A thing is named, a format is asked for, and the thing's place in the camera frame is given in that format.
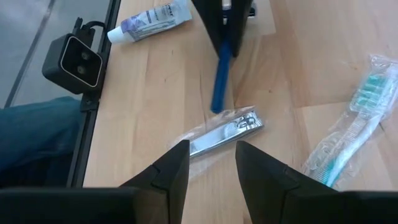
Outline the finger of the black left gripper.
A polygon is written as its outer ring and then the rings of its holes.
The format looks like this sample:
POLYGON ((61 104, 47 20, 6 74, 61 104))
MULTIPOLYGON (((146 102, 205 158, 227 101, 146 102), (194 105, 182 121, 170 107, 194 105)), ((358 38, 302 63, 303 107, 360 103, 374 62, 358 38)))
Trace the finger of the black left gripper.
POLYGON ((223 42, 223 7, 222 0, 191 0, 213 44, 217 55, 223 42))
POLYGON ((239 55, 252 2, 253 0, 231 0, 230 48, 233 57, 239 55))

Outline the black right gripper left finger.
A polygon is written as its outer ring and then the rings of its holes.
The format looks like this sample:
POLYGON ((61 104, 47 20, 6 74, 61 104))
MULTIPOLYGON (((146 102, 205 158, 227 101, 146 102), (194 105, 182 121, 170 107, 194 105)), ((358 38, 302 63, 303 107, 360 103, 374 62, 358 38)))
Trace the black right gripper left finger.
POLYGON ((121 185, 134 190, 134 224, 181 224, 189 165, 190 141, 182 140, 121 185))

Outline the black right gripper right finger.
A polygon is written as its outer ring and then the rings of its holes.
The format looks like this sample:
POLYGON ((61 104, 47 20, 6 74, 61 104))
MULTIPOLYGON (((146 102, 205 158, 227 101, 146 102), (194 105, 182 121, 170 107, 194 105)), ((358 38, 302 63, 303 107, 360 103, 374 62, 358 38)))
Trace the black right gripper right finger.
POLYGON ((336 193, 246 141, 236 143, 236 165, 253 224, 316 223, 318 199, 336 193))

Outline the white purple toothpaste tube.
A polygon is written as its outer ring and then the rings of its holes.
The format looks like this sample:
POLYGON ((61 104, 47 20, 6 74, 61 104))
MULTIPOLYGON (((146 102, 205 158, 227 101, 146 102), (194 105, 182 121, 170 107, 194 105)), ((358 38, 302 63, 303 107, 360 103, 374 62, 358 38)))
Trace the white purple toothpaste tube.
POLYGON ((187 0, 174 0, 123 20, 107 33, 112 44, 137 42, 192 20, 187 0))

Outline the silver nail clipper in wrapper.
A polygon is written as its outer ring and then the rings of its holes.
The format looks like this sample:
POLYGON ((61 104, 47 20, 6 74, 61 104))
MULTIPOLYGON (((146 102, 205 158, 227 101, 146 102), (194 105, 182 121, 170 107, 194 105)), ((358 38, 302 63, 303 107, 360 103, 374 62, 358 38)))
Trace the silver nail clipper in wrapper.
POLYGON ((189 179, 194 179, 227 154, 229 143, 250 136, 263 127, 255 106, 224 110, 169 141, 167 147, 174 147, 182 140, 190 141, 189 179))

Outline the teal white toothbrush in wrapper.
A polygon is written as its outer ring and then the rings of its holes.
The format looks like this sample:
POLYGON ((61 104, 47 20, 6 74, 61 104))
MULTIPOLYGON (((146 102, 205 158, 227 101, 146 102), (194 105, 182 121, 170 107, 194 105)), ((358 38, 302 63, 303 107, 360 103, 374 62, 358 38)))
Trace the teal white toothbrush in wrapper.
POLYGON ((310 178, 334 187, 356 168, 358 151, 369 141, 398 100, 398 59, 369 56, 366 76, 329 134, 303 165, 310 178))

